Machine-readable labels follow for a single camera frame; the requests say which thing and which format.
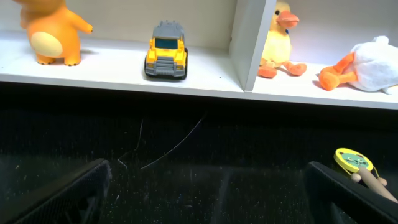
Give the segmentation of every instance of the duck's orange beak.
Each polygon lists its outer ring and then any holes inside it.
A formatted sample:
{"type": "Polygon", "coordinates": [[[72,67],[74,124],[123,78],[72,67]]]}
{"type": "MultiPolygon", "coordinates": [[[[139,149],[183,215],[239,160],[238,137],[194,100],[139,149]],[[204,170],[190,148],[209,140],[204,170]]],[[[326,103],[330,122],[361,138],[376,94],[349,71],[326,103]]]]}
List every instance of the duck's orange beak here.
{"type": "Polygon", "coordinates": [[[300,19],[289,11],[283,11],[279,14],[279,17],[276,21],[283,28],[289,29],[297,26],[300,19]]]}

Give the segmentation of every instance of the toy truck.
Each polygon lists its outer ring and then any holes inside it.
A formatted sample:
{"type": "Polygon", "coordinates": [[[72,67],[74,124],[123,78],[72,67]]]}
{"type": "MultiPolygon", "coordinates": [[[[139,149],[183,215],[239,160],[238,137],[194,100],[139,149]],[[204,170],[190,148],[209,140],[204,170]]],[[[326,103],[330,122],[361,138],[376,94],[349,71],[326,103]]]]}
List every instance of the toy truck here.
{"type": "Polygon", "coordinates": [[[144,70],[148,77],[187,77],[188,50],[184,29],[178,22],[161,21],[150,40],[144,70]]]}

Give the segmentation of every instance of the white plush toy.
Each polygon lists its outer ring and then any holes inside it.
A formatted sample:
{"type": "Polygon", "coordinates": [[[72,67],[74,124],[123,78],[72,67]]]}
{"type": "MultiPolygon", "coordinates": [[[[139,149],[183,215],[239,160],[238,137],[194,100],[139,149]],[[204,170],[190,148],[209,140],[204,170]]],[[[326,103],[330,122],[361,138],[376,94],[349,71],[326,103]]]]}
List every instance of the white plush toy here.
{"type": "Polygon", "coordinates": [[[380,36],[356,45],[335,66],[321,71],[321,86],[332,90],[341,83],[349,83],[364,91],[384,90],[398,95],[398,48],[388,41],[387,37],[380,36]]]}

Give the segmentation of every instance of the gray truck roof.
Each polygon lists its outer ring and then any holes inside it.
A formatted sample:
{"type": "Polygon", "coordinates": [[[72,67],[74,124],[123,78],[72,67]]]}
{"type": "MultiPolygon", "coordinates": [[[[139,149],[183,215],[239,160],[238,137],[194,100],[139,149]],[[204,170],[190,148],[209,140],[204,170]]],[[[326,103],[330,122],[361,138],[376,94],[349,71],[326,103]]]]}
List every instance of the gray truck roof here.
{"type": "Polygon", "coordinates": [[[160,24],[154,29],[154,37],[166,39],[179,39],[185,41],[184,29],[178,22],[161,21],[160,24]]]}

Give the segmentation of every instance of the plush toy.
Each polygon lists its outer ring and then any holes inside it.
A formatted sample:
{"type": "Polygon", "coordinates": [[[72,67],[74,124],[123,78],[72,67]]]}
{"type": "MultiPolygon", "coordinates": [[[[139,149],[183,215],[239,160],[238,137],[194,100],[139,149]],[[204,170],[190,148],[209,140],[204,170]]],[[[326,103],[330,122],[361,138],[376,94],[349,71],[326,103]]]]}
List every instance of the plush toy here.
{"type": "Polygon", "coordinates": [[[364,91],[384,90],[398,94],[398,48],[388,38],[376,37],[372,42],[356,45],[336,65],[324,68],[319,75],[321,86],[333,90],[341,83],[364,91]]]}
{"type": "Polygon", "coordinates": [[[268,31],[266,44],[262,52],[258,75],[265,78],[274,78],[280,66],[284,66],[292,75],[303,75],[307,70],[305,64],[293,65],[289,62],[292,44],[287,29],[295,27],[299,18],[290,12],[285,2],[277,2],[271,26],[268,31]]]}
{"type": "Polygon", "coordinates": [[[80,63],[78,30],[87,34],[93,26],[68,10],[65,0],[14,0],[22,5],[21,27],[27,29],[37,62],[49,65],[64,58],[68,66],[80,63]]]}
{"type": "Polygon", "coordinates": [[[351,176],[351,180],[363,182],[373,191],[398,203],[397,199],[385,188],[387,181],[379,176],[372,162],[364,155],[346,148],[339,148],[333,156],[337,164],[351,176]],[[371,171],[374,169],[377,178],[371,171]]]}

